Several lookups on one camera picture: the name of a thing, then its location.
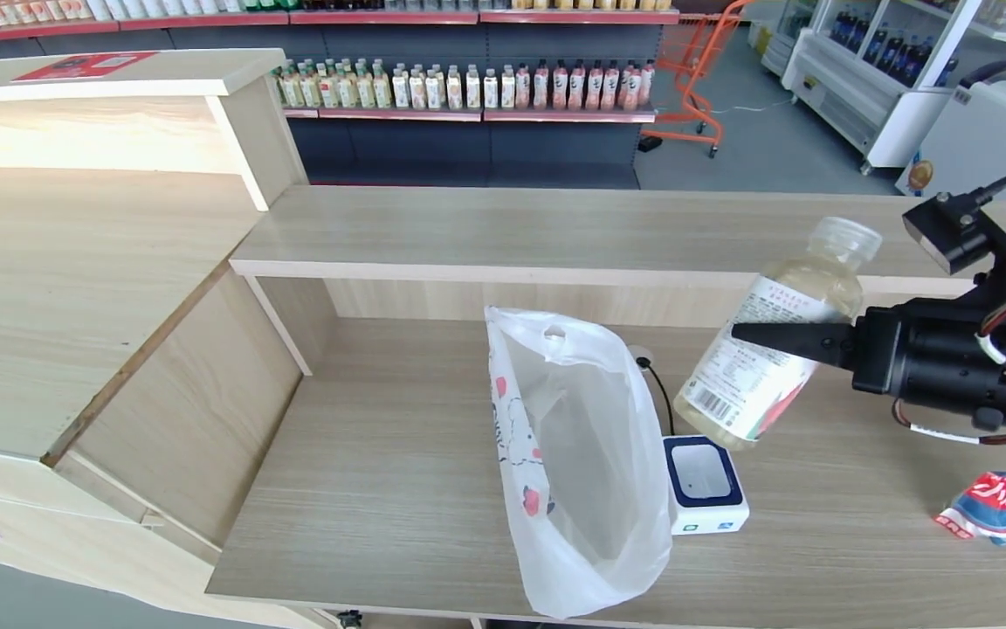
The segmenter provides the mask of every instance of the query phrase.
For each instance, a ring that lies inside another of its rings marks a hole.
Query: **white device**
[[[1004,175],[1006,69],[957,88],[895,186],[905,195],[933,196]],[[997,199],[1006,199],[1006,191]]]
[[[674,534],[731,533],[751,510],[727,450],[701,435],[666,437]]]

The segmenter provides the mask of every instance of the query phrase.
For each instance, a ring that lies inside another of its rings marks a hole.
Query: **drawer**
[[[64,525],[73,521],[100,528],[131,526],[0,500],[0,565],[78,586],[111,589],[91,574],[89,562],[78,561],[90,551],[76,537],[80,527]]]
[[[0,500],[0,565],[127,594],[172,612],[313,628],[310,620],[282,606],[206,596],[211,566],[135,522]]]
[[[5,454],[0,454],[0,500],[80,516],[131,521],[40,461]]]

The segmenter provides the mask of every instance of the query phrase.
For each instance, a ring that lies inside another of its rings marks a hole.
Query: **snack bag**
[[[970,488],[955,498],[950,508],[934,519],[962,539],[983,534],[993,544],[1005,546],[1006,471],[981,474]]]

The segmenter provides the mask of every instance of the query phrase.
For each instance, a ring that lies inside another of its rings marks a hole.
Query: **nutrition label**
[[[731,338],[731,325],[839,318],[841,314],[827,304],[760,276],[705,351],[682,397],[729,433],[754,441],[798,397],[818,363]]]

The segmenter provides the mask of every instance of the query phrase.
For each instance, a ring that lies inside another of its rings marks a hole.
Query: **checkout counter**
[[[179,612],[546,620],[506,525],[484,304],[604,323],[676,386],[823,215],[882,232],[869,304],[977,270],[943,276],[902,196],[312,187],[279,50],[12,81],[56,60],[0,60],[0,563]],[[823,367],[733,457],[744,528],[675,538],[648,593],[571,622],[1006,626],[1006,546],[931,520],[1006,447],[889,405]]]

